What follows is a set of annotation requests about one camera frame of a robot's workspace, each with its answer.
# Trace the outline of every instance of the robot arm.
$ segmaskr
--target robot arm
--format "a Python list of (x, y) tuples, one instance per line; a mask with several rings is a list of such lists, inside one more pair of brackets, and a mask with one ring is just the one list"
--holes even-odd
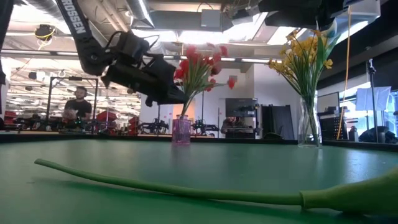
[[(168, 64), (161, 54), (148, 54), (149, 43), (132, 32), (117, 31), (120, 34), (116, 46), (102, 48), (91, 33), (77, 0), (55, 0), (75, 40), (81, 67), (90, 75), (101, 77), (106, 86), (111, 82), (141, 92), (152, 101), (161, 104), (186, 103), (186, 97), (173, 83), (175, 67)], [(143, 56), (152, 58), (141, 67)]]

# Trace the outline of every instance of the glass vase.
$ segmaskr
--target glass vase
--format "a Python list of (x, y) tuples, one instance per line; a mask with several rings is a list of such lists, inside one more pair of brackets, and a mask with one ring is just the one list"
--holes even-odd
[(299, 147), (320, 147), (322, 143), (321, 127), (317, 115), (317, 101), (317, 94), (315, 96), (302, 96), (300, 99)]
[(189, 145), (191, 143), (191, 121), (187, 115), (177, 115), (173, 119), (173, 145)]

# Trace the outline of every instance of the desk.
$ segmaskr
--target desk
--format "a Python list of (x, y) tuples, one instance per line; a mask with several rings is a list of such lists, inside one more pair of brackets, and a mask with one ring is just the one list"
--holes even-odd
[(40, 157), (128, 179), (272, 194), (295, 194), (369, 179), (398, 164), (394, 152), (334, 146), (302, 149), (295, 145), (193, 142), (189, 147), (172, 147), (167, 141), (111, 138), (0, 143), (1, 223), (327, 224), (377, 220), (349, 219), (332, 210), (301, 212), (300, 207), (195, 200), (131, 190), (35, 165)]

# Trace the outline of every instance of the dark shirt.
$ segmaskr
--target dark shirt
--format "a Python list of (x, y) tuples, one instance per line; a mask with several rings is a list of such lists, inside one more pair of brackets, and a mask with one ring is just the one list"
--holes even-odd
[(77, 102), (76, 100), (68, 100), (65, 105), (65, 110), (75, 110), (77, 111), (76, 116), (79, 118), (85, 118), (86, 113), (91, 113), (91, 103), (83, 100)]

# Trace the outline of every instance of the person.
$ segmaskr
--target person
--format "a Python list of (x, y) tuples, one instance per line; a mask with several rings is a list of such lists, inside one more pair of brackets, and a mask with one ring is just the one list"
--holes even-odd
[(63, 118), (73, 121), (80, 118), (83, 121), (89, 120), (91, 116), (91, 103), (85, 100), (87, 96), (87, 89), (83, 86), (76, 87), (76, 99), (68, 100), (65, 104), (65, 111)]
[(225, 134), (227, 132), (239, 132), (239, 130), (233, 130), (232, 128), (248, 128), (244, 122), (237, 117), (227, 117), (224, 122), (223, 126), (221, 127), (221, 133)]

